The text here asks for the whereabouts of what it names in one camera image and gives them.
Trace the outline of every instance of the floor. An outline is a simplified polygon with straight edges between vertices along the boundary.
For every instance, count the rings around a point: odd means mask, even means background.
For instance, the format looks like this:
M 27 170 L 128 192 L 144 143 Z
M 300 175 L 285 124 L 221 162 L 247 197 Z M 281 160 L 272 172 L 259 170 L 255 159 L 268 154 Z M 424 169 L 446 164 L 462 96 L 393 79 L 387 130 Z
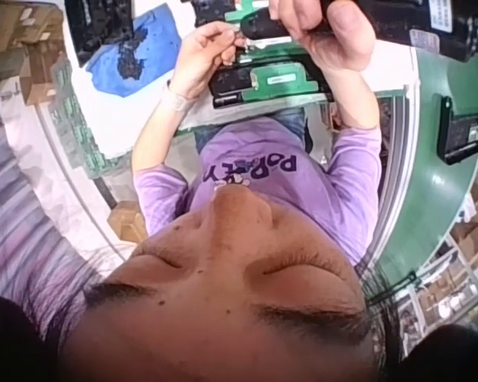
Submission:
M 331 132 L 322 122 L 320 105 L 306 107 L 306 113 L 308 128 L 314 142 L 311 156 L 325 166 L 327 160 L 331 158 Z M 185 134 L 174 139 L 166 164 L 178 170 L 188 182 L 192 182 L 195 179 L 200 166 L 192 134 Z M 103 179 L 116 200 L 135 201 L 137 199 L 131 171 L 103 176 Z

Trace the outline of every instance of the blue jeans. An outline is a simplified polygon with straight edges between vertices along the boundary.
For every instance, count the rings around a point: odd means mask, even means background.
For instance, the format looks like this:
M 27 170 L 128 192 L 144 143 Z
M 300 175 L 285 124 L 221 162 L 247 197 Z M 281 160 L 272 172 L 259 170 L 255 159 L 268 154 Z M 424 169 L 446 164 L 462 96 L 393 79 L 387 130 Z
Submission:
M 302 107 L 293 107 L 290 109 L 284 109 L 277 111 L 272 114 L 264 115 L 265 117 L 272 118 L 282 124 L 287 128 L 291 133 L 293 133 L 297 138 L 301 140 L 304 144 L 304 132 L 306 130 L 306 115 L 304 113 L 304 108 Z M 248 119 L 243 119 L 241 121 L 235 121 L 233 123 L 242 122 Z M 223 127 L 229 125 L 218 125 L 218 126 L 208 126 L 208 127 L 199 127 L 194 131 L 194 139 L 197 143 L 197 152 L 200 154 L 202 149 Z

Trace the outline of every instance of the lavender shirt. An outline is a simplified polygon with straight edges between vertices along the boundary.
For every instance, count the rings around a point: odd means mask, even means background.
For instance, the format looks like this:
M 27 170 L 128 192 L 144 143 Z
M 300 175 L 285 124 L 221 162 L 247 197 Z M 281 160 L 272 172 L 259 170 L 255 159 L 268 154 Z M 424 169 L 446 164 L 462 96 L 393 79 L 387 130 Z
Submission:
M 200 154 L 203 171 L 191 186 L 178 171 L 160 165 L 138 173 L 135 188 L 149 235 L 200 209 L 217 187 L 240 184 L 308 216 L 355 265 L 377 223 L 380 150 L 379 129 L 346 129 L 325 172 L 293 133 L 262 117 L 215 135 Z

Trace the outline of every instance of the dark hair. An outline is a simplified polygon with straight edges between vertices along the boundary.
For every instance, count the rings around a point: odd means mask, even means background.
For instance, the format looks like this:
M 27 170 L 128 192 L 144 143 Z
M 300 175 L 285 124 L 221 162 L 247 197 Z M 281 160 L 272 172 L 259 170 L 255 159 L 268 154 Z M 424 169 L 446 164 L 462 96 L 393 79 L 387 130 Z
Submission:
M 378 380 L 386 380 L 394 373 L 402 359 L 397 304 L 390 294 L 386 294 L 390 285 L 378 267 L 368 268 L 359 264 L 356 266 L 356 272 L 363 280 L 362 288 L 371 317 Z M 29 283 L 25 289 L 22 309 L 35 325 L 39 338 L 52 355 L 50 362 L 55 365 L 59 364 L 58 355 L 81 310 L 84 309 L 84 292 L 89 286 L 101 281 L 102 278 L 91 267 L 81 267 L 72 277 L 61 280 L 52 292 L 53 295 L 41 305 L 39 282 Z M 69 291 L 62 294 L 62 290 L 67 286 Z

